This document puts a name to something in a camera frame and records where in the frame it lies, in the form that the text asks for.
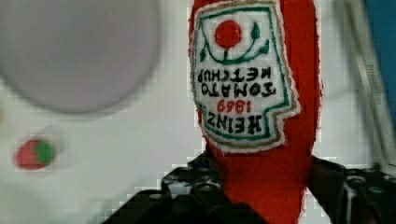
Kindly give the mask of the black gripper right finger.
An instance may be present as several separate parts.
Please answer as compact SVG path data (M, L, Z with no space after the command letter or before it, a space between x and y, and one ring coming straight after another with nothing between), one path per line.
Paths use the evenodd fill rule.
M396 224L396 183L378 164L351 168L314 157L307 186L332 224Z

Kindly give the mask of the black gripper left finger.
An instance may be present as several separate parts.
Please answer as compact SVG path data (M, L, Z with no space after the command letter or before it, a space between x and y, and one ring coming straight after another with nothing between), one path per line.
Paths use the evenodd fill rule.
M103 224L268 224L246 203L224 192L213 155L206 151L161 181L159 189L134 195Z

